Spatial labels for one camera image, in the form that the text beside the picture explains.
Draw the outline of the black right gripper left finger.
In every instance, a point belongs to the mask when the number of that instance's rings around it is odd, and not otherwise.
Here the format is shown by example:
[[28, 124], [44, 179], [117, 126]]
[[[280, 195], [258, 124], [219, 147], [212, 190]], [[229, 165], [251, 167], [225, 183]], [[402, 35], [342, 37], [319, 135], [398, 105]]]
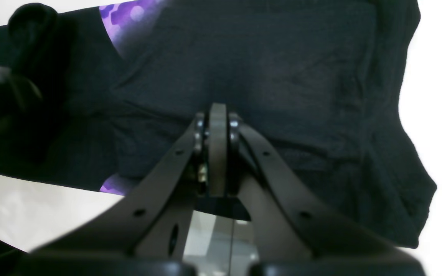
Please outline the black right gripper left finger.
[[19, 276], [195, 276], [182, 262], [199, 196], [226, 195], [228, 111], [214, 103], [140, 184], [97, 218], [34, 250]]

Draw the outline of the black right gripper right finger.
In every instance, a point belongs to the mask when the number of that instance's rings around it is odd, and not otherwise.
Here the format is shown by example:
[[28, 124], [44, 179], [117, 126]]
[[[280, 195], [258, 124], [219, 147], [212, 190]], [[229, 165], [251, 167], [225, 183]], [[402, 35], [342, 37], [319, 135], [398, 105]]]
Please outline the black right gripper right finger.
[[259, 262], [249, 276], [424, 276], [420, 262], [318, 199], [260, 133], [228, 114], [238, 198]]

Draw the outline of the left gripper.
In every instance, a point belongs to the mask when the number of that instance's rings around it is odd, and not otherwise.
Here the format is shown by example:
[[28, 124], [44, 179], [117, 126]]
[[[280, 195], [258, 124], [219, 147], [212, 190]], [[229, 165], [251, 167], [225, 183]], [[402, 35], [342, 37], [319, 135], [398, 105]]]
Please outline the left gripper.
[[0, 164], [44, 158], [59, 123], [62, 23], [53, 8], [30, 3], [0, 26]]

